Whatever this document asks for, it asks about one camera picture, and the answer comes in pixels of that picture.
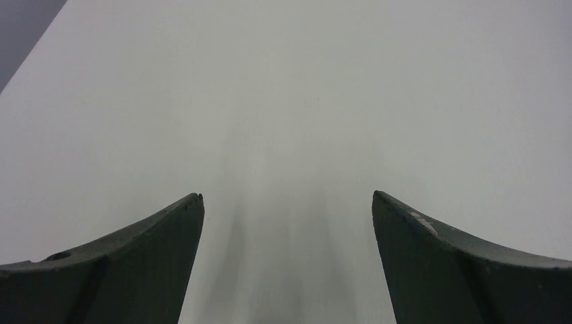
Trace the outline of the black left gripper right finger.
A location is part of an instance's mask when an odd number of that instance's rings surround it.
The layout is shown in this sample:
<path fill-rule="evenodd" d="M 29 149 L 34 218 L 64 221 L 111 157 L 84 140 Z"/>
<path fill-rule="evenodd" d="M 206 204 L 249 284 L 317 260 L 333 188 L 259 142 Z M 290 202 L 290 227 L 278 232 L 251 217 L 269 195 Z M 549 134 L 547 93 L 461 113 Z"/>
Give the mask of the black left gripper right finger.
<path fill-rule="evenodd" d="M 571 262 L 507 248 L 376 191 L 372 220 L 398 323 L 570 323 Z"/>

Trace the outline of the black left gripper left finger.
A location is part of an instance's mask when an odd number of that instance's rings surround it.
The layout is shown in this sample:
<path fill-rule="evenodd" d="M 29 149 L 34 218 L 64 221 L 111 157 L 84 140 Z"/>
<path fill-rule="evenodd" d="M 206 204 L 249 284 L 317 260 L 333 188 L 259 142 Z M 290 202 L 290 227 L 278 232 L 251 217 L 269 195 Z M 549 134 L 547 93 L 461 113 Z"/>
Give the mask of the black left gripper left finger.
<path fill-rule="evenodd" d="M 204 222 L 201 194 L 39 262 L 1 266 L 2 323 L 176 323 Z"/>

